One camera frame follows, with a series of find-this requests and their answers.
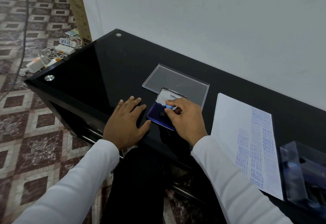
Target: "black pants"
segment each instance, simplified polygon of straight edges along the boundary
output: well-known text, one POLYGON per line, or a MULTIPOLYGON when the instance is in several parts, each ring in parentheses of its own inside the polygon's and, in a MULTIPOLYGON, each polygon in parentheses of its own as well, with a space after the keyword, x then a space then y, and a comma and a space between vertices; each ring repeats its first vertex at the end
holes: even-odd
POLYGON ((133 148, 114 169, 101 224, 162 223, 163 164, 145 148, 133 148))

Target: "hand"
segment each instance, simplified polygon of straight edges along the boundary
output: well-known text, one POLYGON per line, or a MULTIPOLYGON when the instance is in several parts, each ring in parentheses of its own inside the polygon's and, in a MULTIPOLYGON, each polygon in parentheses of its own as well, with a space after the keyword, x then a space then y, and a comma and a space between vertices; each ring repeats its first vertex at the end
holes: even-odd
POLYGON ((139 129, 136 126, 139 115, 146 108, 146 105, 142 105, 134 109, 140 102, 141 98, 134 100, 133 96, 126 102, 121 99, 105 125, 103 139, 112 142, 118 150, 136 144, 149 131, 150 120, 139 129))
POLYGON ((194 146, 197 141, 207 135, 202 109, 199 105, 192 103, 186 98, 166 100, 165 103, 169 106, 177 106, 182 110, 180 115, 177 115, 169 108, 165 108, 164 111, 171 119, 178 134, 188 141, 191 146, 194 146))

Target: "clear plastic lid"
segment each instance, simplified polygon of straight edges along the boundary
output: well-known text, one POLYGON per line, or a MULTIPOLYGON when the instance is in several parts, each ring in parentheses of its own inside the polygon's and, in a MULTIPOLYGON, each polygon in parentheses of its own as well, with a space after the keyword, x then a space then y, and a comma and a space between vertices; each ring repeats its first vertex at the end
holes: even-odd
POLYGON ((199 106, 204 107, 209 84, 188 75, 157 65, 142 85, 144 88, 159 93, 162 88, 178 92, 199 106))

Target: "patterned tile floor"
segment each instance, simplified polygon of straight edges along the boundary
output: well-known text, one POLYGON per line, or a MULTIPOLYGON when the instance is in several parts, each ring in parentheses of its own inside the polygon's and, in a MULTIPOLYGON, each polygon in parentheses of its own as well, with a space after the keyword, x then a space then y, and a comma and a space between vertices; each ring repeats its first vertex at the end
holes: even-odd
MULTIPOLYGON (((68 0, 29 0, 30 16, 24 65, 41 48, 57 45, 75 28, 68 0)), ((0 96, 14 78, 22 55, 25 0, 0 0, 0 96)), ((72 137, 19 77, 0 102, 0 223, 12 223, 58 182, 89 150, 72 137)), ((100 222, 110 193, 108 175, 83 223, 100 222)), ((188 200, 167 191, 163 223, 204 223, 207 217, 188 200)))

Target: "black cable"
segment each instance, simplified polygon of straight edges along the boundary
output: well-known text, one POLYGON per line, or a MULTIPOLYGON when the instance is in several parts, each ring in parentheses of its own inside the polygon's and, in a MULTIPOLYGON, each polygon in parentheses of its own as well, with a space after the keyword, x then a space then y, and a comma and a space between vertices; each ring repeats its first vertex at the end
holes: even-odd
POLYGON ((28 17, 29 17, 29 0, 26 0, 26 16, 25 16, 25 27, 24 27, 23 44, 22 44, 22 58, 21 58, 21 61, 19 63, 15 78, 14 78, 11 86, 8 88, 6 93, 0 98, 0 101, 3 100, 7 96, 7 94, 10 93, 10 91, 13 89, 14 85, 16 84, 18 75, 19 75, 19 70, 22 67, 22 63, 23 63, 24 57, 25 57, 26 33, 27 33, 28 17))

